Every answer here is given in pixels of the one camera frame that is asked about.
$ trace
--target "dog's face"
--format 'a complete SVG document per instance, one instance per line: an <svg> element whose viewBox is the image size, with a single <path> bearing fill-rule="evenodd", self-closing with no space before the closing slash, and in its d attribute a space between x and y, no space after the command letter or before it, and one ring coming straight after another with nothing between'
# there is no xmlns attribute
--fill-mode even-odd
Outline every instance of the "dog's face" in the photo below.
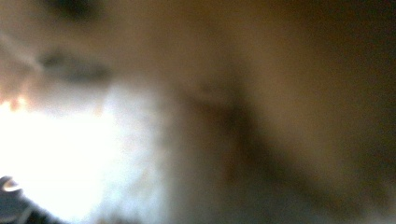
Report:
<svg viewBox="0 0 396 224"><path fill-rule="evenodd" d="M3 167L76 222L302 223L388 202L392 13L2 0Z"/></svg>

